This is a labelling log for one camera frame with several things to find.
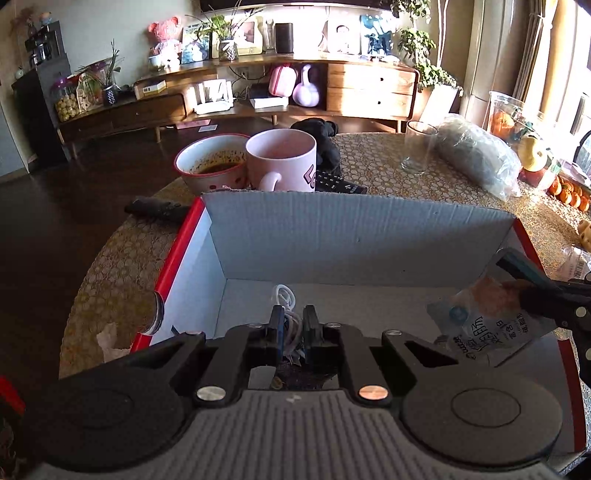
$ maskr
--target cup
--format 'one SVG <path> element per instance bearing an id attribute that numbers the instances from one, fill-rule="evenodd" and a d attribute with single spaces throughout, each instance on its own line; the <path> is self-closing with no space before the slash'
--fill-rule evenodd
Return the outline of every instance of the cup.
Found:
<path id="1" fill-rule="evenodd" d="M 267 130 L 246 142 L 252 187 L 264 192 L 316 188 L 316 140 L 300 130 Z"/>
<path id="2" fill-rule="evenodd" d="M 221 134 L 198 140 L 183 148 L 174 159 L 174 168 L 195 194 L 221 188 L 246 187 L 247 135 Z"/>
<path id="3" fill-rule="evenodd" d="M 404 135 L 404 171 L 422 175 L 427 169 L 437 136 L 437 128 L 424 122 L 409 122 Z"/>

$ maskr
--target orange fruit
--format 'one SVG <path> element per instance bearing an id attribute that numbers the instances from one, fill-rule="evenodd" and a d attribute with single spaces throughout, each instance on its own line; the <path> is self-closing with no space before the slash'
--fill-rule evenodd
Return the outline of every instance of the orange fruit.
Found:
<path id="1" fill-rule="evenodd" d="M 589 210 L 589 199 L 587 197 L 581 197 L 581 205 L 579 205 L 581 212 Z"/>
<path id="2" fill-rule="evenodd" d="M 570 206 L 575 207 L 575 208 L 579 208 L 579 205 L 581 205 L 581 197 L 579 196 L 578 193 L 573 193 L 573 197 L 570 201 Z"/>
<path id="3" fill-rule="evenodd" d="M 491 134 L 501 139 L 506 139 L 513 131 L 515 122 L 511 115 L 505 112 L 497 112 L 491 119 Z"/>
<path id="4" fill-rule="evenodd" d="M 550 192 L 550 194 L 552 194 L 554 196 L 560 195 L 560 192 L 562 192 L 562 185 L 560 184 L 560 181 L 558 180 L 558 178 L 554 179 L 554 181 L 552 182 L 552 185 L 550 186 L 548 191 Z"/>
<path id="5" fill-rule="evenodd" d="M 572 199 L 573 196 L 566 189 L 563 189 L 560 195 L 558 195 L 558 200 L 560 200 L 562 203 L 570 203 Z"/>

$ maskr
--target black cabinet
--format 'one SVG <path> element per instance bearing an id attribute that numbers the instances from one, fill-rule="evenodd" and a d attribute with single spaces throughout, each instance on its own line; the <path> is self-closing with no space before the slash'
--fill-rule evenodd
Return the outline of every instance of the black cabinet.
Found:
<path id="1" fill-rule="evenodd" d="M 39 167 L 50 167 L 70 160 L 62 146 L 57 128 L 59 121 L 51 97 L 51 87 L 61 77 L 72 74 L 65 53 L 44 61 L 12 84 L 21 123 L 37 154 Z"/>

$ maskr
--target round table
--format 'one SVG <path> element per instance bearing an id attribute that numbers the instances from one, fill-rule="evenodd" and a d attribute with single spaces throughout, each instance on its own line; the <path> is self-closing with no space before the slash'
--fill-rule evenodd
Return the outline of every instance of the round table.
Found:
<path id="1" fill-rule="evenodd" d="M 432 161 L 420 177 L 408 175 L 398 168 L 404 144 L 400 134 L 343 134 L 334 142 L 341 152 L 344 176 L 368 186 L 370 194 L 465 203 L 513 213 L 524 224 L 550 276 L 563 262 L 563 248 L 578 243 L 575 228 L 579 221 L 590 218 L 523 183 L 522 196 L 503 203 L 439 160 Z M 155 196 L 186 204 L 194 199 L 182 179 Z M 108 323 L 117 324 L 117 348 L 129 348 L 136 332 L 152 324 L 154 284 L 177 231 L 178 227 L 169 223 L 130 216 L 109 238 L 74 300 L 61 345 L 60 377 L 103 361 L 96 334 Z"/>

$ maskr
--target cardboard box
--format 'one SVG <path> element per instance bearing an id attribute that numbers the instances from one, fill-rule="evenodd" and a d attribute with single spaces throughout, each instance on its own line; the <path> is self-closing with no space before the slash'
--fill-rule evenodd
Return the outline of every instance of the cardboard box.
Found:
<path id="1" fill-rule="evenodd" d="M 368 195 L 209 193 L 178 234 L 155 288 L 163 308 L 133 350 L 175 332 L 213 338 L 266 323 L 278 283 L 294 292 L 296 312 L 313 304 L 320 323 L 348 323 L 377 338 L 396 328 L 433 342 L 440 331 L 426 304 L 473 283 L 503 247 L 541 268 L 521 221 L 501 210 Z M 585 449 L 569 342 L 548 334 L 500 368 L 535 379 L 560 401 L 556 453 Z"/>
<path id="2" fill-rule="evenodd" d="M 157 93 L 163 92 L 166 90 L 166 81 L 162 80 L 160 83 L 155 83 L 154 85 L 149 85 L 142 89 L 142 93 L 144 96 L 149 95 L 156 95 Z"/>

